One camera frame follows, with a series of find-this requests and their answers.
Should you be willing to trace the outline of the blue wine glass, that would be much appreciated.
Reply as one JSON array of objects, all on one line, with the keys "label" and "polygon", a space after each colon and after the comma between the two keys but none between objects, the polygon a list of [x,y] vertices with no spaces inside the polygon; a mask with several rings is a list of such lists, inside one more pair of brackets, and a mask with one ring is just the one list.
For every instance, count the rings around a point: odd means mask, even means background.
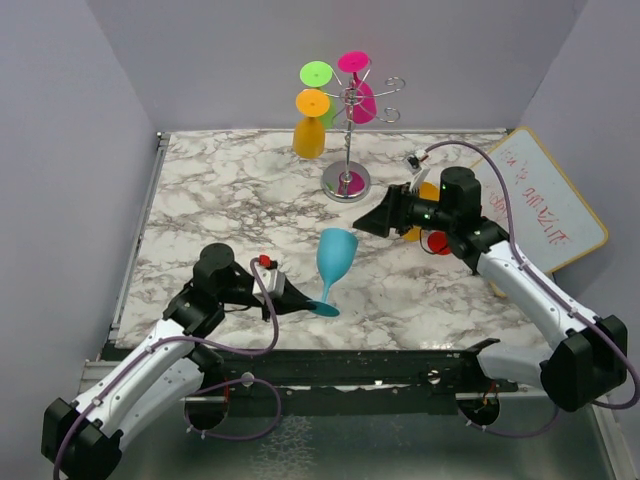
[{"label": "blue wine glass", "polygon": [[357,237],[341,228],[325,229],[316,251],[316,267],[323,281],[321,299],[313,301],[312,313],[323,317],[336,317],[340,314],[337,307],[328,303],[331,287],[350,270],[358,248]]}]

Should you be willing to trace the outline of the red wine glass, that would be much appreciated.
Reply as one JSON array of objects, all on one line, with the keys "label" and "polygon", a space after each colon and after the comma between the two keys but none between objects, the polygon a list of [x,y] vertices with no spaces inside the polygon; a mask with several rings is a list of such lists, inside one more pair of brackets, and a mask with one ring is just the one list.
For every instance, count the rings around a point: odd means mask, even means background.
[{"label": "red wine glass", "polygon": [[447,236],[441,231],[433,231],[427,236],[427,249],[435,255],[449,255],[451,253]]}]

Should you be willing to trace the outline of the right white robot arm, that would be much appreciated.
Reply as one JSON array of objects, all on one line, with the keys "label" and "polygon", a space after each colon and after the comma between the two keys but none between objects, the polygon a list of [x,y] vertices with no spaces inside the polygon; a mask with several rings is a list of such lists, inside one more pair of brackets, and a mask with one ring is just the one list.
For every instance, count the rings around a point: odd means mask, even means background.
[{"label": "right white robot arm", "polygon": [[444,233],[451,253],[496,285],[541,332],[546,350],[493,343],[463,362],[459,378],[467,389],[508,380],[540,388],[556,406],[574,412],[626,381],[624,323],[571,299],[524,258],[509,234],[483,216],[481,184],[471,169],[443,170],[436,201],[420,198],[406,184],[391,185],[353,226],[383,238],[412,228]]}]

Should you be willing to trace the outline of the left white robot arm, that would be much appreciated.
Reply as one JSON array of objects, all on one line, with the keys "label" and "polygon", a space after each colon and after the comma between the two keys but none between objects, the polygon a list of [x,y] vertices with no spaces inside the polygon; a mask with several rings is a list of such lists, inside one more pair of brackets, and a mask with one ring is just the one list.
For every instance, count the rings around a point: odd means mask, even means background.
[{"label": "left white robot arm", "polygon": [[[273,328],[267,346],[234,348],[209,340],[229,304],[260,310]],[[52,462],[54,478],[108,478],[126,445],[172,403],[194,393],[227,394],[237,385],[224,372],[223,354],[266,355],[278,343],[279,316],[318,310],[268,256],[242,268],[229,245],[206,246],[191,279],[146,338],[93,387],[46,409],[41,452]]]}]

